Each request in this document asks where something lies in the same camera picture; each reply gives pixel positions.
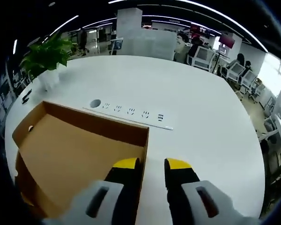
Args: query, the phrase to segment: white round desk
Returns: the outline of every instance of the white round desk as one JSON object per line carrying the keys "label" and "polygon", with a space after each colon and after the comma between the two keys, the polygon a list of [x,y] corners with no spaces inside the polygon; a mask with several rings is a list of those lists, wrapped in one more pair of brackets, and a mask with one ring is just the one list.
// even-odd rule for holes
{"label": "white round desk", "polygon": [[[258,137],[245,108],[222,78],[173,61],[137,56],[71,60],[59,75],[60,83],[49,92],[42,92],[35,80],[10,110],[5,148],[12,177],[18,151],[12,133],[37,104],[47,100],[86,111],[83,107],[93,99],[108,99],[166,109],[175,118],[173,130],[150,127],[137,225],[172,224],[165,158],[190,163],[201,180],[209,180],[231,197],[236,210],[259,217],[265,172]],[[30,99],[22,105],[30,89]]]}

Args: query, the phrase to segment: open cardboard box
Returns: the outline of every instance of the open cardboard box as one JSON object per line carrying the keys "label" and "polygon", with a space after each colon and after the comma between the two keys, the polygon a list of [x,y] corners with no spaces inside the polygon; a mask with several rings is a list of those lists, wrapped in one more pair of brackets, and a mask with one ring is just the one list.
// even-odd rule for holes
{"label": "open cardboard box", "polygon": [[16,185],[37,217],[57,218],[116,162],[139,158],[144,169],[148,134],[147,127],[42,102],[13,133]]}

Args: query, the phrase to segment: white flower pot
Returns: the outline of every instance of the white flower pot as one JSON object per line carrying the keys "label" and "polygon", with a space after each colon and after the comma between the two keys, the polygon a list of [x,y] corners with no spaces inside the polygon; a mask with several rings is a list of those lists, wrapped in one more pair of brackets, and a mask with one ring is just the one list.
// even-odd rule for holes
{"label": "white flower pot", "polygon": [[40,74],[38,77],[41,88],[45,91],[50,91],[59,83],[59,72],[58,69],[47,70]]}

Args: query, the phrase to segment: potted plant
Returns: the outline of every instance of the potted plant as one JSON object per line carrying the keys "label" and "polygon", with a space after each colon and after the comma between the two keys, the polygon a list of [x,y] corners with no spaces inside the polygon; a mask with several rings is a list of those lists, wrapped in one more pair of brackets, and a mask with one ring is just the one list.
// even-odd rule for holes
{"label": "potted plant", "polygon": [[51,89],[59,82],[59,65],[67,66],[75,43],[61,38],[59,33],[41,44],[30,46],[30,52],[24,57],[20,66],[24,68],[30,80],[38,78],[42,88]]}

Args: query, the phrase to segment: green plant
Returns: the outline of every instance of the green plant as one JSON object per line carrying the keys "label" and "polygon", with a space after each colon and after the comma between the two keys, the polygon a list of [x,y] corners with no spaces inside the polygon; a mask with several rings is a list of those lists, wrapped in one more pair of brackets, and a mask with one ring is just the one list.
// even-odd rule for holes
{"label": "green plant", "polygon": [[56,33],[44,43],[31,45],[30,52],[24,57],[20,66],[33,80],[46,70],[55,70],[59,63],[67,66],[67,60],[75,44]]}

